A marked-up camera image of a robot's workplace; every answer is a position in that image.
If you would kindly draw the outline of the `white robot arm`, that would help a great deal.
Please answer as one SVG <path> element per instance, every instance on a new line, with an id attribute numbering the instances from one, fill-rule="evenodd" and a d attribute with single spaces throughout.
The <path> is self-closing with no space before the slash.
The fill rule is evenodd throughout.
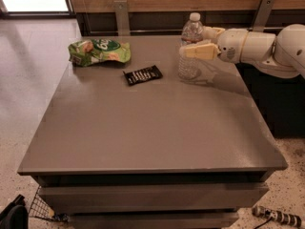
<path id="1" fill-rule="evenodd" d="M 188 59 L 245 63 L 279 78 L 305 77 L 305 26 L 292 24 L 279 34 L 207 27 L 206 38 L 182 46 L 179 54 Z"/>

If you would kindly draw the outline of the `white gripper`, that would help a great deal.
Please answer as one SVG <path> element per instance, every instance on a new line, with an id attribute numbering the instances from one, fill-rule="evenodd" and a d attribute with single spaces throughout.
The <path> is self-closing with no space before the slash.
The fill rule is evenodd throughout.
<path id="1" fill-rule="evenodd" d="M 213 60 L 218 56 L 224 62 L 236 64 L 240 62 L 248 33 L 244 29 L 225 30 L 224 28 L 204 26 L 203 41 L 181 46 L 179 54 L 182 57 L 200 60 Z"/>

